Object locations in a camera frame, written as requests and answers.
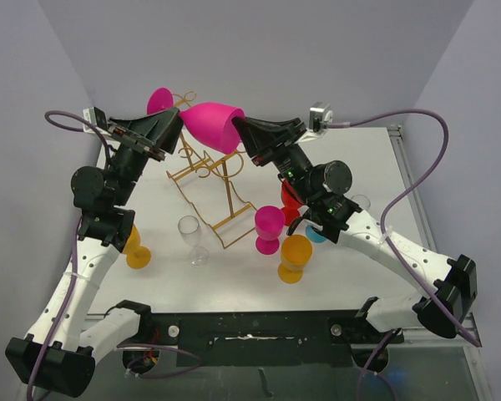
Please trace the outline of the red plastic wine glass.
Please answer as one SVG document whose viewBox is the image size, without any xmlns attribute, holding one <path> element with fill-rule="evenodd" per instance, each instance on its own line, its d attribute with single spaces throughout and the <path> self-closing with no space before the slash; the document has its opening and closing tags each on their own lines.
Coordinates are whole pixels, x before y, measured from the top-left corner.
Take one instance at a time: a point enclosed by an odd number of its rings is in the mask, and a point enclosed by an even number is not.
<svg viewBox="0 0 501 401">
<path fill-rule="evenodd" d="M 281 211 L 285 217 L 285 226 L 289 226 L 296 218 L 301 216 L 300 209 L 303 206 L 291 185 L 283 180 L 281 182 Z"/>
</svg>

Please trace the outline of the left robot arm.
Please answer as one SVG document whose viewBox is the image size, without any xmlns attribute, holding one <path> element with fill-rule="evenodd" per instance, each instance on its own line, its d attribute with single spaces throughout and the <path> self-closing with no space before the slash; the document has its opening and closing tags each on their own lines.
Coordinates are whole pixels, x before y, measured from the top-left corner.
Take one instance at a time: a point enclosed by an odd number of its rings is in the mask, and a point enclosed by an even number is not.
<svg viewBox="0 0 501 401">
<path fill-rule="evenodd" d="M 108 353 L 125 341 L 143 346 L 154 337 L 150 307 L 131 301 L 111 308 L 90 329 L 83 326 L 110 267 L 132 241 L 135 212 L 126 203 L 148 161 L 174 153 L 184 125 L 174 106 L 135 119 L 108 118 L 96 107 L 83 115 L 47 111 L 44 118 L 63 129 L 57 116 L 77 121 L 75 131 L 99 138 L 104 166 L 86 165 L 73 173 L 73 204 L 81 215 L 68 265 L 37 321 L 5 350 L 27 400 L 36 388 L 77 398 Z"/>
</svg>

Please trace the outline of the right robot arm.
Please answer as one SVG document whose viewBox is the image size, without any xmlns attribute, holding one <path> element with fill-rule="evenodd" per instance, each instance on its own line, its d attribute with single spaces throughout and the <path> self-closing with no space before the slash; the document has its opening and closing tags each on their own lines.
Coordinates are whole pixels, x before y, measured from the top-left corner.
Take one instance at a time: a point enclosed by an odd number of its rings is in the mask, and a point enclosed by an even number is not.
<svg viewBox="0 0 501 401">
<path fill-rule="evenodd" d="M 404 297 L 368 299 L 355 321 L 360 339 L 372 342 L 384 332 L 424 327 L 441 338 L 460 335 L 472 340 L 463 327 L 477 296 L 471 258 L 452 259 L 420 246 L 348 199 L 349 167 L 340 160 L 313 165 L 298 144 L 306 132 L 300 119 L 235 117 L 231 122 L 251 161 L 257 166 L 272 163 L 278 169 L 289 194 L 306 206 L 302 219 L 320 236 L 373 259 L 414 288 Z"/>
</svg>

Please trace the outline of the pink plastic wine glass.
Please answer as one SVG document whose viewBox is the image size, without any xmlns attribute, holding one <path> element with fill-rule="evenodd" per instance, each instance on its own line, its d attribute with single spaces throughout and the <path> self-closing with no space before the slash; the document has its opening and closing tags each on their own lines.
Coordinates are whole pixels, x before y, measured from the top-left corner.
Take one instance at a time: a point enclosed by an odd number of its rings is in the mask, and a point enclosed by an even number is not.
<svg viewBox="0 0 501 401">
<path fill-rule="evenodd" d="M 202 145 L 225 155 L 237 150 L 240 136 L 233 124 L 235 118 L 245 118 L 241 108 L 205 102 L 192 104 L 196 94 L 193 91 L 184 96 L 173 94 L 167 88 L 156 89 L 147 102 L 147 114 L 153 114 L 171 107 L 184 106 L 180 118 L 187 131 Z"/>
<path fill-rule="evenodd" d="M 256 249 L 263 255 L 272 255 L 280 247 L 279 237 L 283 231 L 286 218 L 276 206 L 262 206 L 255 214 L 257 233 Z"/>
</svg>

